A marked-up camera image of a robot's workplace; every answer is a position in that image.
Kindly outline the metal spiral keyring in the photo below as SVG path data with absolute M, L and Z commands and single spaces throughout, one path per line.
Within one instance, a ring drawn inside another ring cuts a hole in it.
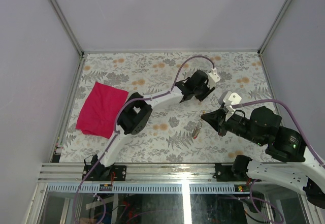
M 195 127 L 194 127 L 194 130 L 193 130 L 193 132 L 192 132 L 192 138 L 193 138 L 194 136 L 198 136 L 198 135 L 199 135 L 199 133 L 200 133 L 200 131 L 201 131 L 201 128 L 202 128 L 202 126 L 203 126 L 202 116 L 203 116 L 204 114 L 205 114 L 205 111 L 202 112 L 202 114 L 200 115 L 200 118 L 199 118 L 197 124 L 196 124 Z

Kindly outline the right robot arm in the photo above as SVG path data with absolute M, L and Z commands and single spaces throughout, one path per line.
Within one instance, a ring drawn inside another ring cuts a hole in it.
M 281 126 L 282 118 L 265 106 L 254 109 L 250 118 L 237 110 L 230 117 L 227 109 L 204 114 L 201 119 L 219 136 L 232 133 L 258 146 L 265 146 L 271 158 L 292 166 L 288 170 L 268 167 L 248 156 L 238 155 L 231 168 L 236 180 L 257 179 L 293 190 L 324 208 L 324 168 L 316 161 L 300 133 Z

